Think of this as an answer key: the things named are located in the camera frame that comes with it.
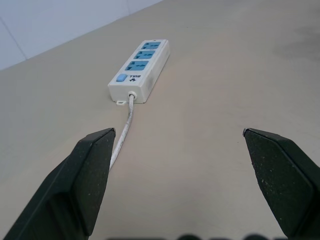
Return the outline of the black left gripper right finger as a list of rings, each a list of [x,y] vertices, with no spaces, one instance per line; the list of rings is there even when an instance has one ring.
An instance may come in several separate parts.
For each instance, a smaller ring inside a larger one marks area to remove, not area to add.
[[[258,186],[284,235],[290,240],[320,238],[320,168],[292,140],[246,128]]]

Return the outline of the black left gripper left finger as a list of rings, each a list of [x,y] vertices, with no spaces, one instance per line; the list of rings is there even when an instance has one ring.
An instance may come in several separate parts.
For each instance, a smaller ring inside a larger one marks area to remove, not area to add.
[[[43,180],[6,240],[87,240],[106,191],[116,131],[88,134]]]

